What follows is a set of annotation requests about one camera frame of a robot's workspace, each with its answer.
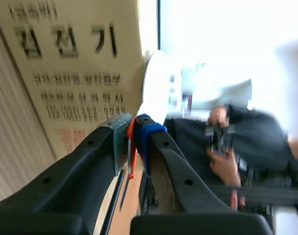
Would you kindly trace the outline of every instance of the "beige wall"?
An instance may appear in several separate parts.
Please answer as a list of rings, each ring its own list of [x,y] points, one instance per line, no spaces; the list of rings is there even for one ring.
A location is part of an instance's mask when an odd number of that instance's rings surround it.
[[[0,34],[0,200],[53,163],[53,151]]]

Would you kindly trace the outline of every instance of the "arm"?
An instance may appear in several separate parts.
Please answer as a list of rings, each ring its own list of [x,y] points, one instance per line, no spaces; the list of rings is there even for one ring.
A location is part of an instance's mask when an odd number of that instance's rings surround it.
[[[211,169],[216,173],[227,186],[240,186],[241,179],[238,174],[234,151],[229,149],[226,157],[212,153],[209,149],[207,153],[212,158]]]

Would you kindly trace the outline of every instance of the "orange strap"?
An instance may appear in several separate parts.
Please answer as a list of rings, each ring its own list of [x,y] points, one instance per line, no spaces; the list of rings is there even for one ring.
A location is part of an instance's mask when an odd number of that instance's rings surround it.
[[[136,161],[137,161],[137,151],[136,151],[137,149],[134,144],[135,120],[136,120],[136,117],[132,119],[126,132],[126,136],[130,139],[130,174],[128,176],[128,179],[130,180],[134,178],[134,172],[135,172]]]

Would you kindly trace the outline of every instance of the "white wall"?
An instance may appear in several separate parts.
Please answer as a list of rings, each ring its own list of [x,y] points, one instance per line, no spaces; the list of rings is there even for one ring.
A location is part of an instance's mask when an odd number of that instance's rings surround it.
[[[216,105],[232,103],[234,105],[247,107],[249,100],[251,100],[251,82],[247,82],[242,87],[238,87],[233,91],[223,93],[217,100]]]
[[[283,119],[292,138],[298,138],[298,40],[275,50],[278,69],[281,71]]]

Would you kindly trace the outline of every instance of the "black plastic handle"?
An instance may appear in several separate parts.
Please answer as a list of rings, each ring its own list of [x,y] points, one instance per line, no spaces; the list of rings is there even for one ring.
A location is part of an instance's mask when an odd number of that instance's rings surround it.
[[[0,202],[0,234],[93,234],[114,176],[113,130],[99,127],[71,154]]]

